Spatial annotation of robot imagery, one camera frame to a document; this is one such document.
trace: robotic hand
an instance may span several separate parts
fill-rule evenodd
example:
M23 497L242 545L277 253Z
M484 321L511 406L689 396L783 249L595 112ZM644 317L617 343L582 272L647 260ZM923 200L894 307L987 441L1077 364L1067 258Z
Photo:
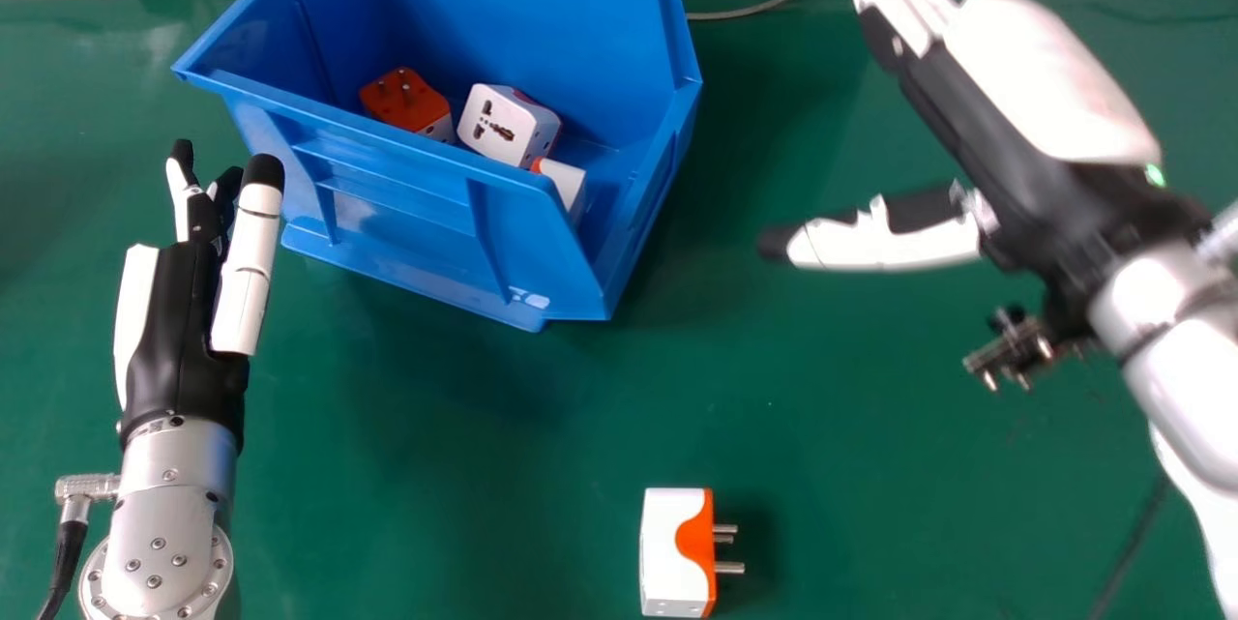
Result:
M120 475L57 481L63 510L38 620L57 615L89 506L106 500L116 502L110 536L89 554L78 582L85 618L209 620L229 601L228 514L249 356L270 290L284 166L260 153L246 170L230 167L203 189L193 174L193 147L181 140L166 173L176 245L131 246L120 281L114 344Z
M1170 478L1195 507L1238 620L1238 207L1164 187L1122 88L1031 0L854 0L881 68L974 184L875 197L868 210L763 233L801 269L901 271L990 259L1035 272L1041 317L1003 308L964 360L990 390L1099 345L1117 356Z

